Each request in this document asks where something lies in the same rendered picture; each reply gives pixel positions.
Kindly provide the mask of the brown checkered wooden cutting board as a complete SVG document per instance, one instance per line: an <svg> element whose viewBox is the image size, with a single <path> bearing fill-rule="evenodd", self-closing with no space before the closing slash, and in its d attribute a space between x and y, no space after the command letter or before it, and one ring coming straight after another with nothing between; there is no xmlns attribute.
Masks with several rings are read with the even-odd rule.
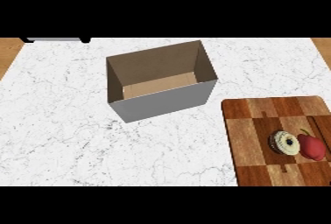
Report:
<svg viewBox="0 0 331 224"><path fill-rule="evenodd" d="M239 186L331 186L331 110L319 96L226 99L221 115ZM320 139L322 160L273 152L277 130Z"/></svg>

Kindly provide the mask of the white frosted chocolate cupcake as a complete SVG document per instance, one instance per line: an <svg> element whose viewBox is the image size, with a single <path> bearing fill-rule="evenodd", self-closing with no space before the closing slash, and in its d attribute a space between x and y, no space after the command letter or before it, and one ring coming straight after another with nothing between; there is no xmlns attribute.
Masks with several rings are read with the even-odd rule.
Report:
<svg viewBox="0 0 331 224"><path fill-rule="evenodd" d="M295 136L283 130L277 130L267 138L268 147L277 153L293 156L299 151L299 143Z"/></svg>

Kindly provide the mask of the red bell pepper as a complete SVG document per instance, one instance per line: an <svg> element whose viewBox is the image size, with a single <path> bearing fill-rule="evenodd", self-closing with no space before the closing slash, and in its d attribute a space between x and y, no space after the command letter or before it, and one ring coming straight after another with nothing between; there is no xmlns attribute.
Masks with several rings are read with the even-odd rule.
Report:
<svg viewBox="0 0 331 224"><path fill-rule="evenodd" d="M296 135L299 143L299 154L304 158L320 161L326 155L326 147L322 140L310 135L310 133L301 129L302 134Z"/></svg>

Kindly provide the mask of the grey and black appliance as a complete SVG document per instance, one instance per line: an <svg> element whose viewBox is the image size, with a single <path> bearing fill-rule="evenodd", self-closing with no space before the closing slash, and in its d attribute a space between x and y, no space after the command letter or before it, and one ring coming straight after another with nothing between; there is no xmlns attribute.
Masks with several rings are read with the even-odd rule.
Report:
<svg viewBox="0 0 331 224"><path fill-rule="evenodd" d="M35 41L79 41L88 43L91 38L20 38L25 43L33 43Z"/></svg>

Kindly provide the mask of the open cardboard box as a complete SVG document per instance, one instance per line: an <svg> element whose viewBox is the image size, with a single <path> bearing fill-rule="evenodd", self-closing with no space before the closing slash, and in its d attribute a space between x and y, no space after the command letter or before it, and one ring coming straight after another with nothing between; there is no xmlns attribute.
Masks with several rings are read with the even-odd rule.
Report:
<svg viewBox="0 0 331 224"><path fill-rule="evenodd" d="M202 105L217 75L199 40L106 57L107 105L124 122Z"/></svg>

